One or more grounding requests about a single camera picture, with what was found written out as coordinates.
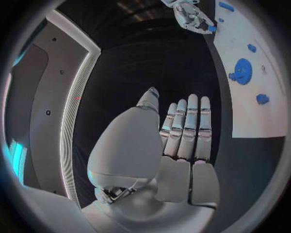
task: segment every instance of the white panel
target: white panel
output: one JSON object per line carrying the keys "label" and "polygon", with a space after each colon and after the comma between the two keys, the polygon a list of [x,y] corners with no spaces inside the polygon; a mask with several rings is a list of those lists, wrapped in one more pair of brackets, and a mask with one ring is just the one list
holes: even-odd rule
{"label": "white panel", "polygon": [[[247,59],[253,68],[251,81],[241,85],[228,78],[233,111],[233,137],[256,138],[286,135],[287,100],[282,77],[271,49],[238,8],[231,12],[216,1],[215,20],[218,22],[214,45],[223,62],[226,75],[234,72],[237,61]],[[247,45],[256,46],[251,52]],[[258,94],[266,94],[270,101],[259,105]]]}

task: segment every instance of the cyan light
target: cyan light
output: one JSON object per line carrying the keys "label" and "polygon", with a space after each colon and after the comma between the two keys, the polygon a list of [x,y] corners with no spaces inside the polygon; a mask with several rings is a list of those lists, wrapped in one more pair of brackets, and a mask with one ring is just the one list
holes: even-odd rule
{"label": "cyan light", "polygon": [[19,163],[20,163],[22,148],[23,148],[22,145],[17,143],[14,156],[13,156],[13,170],[17,176],[19,172]]}

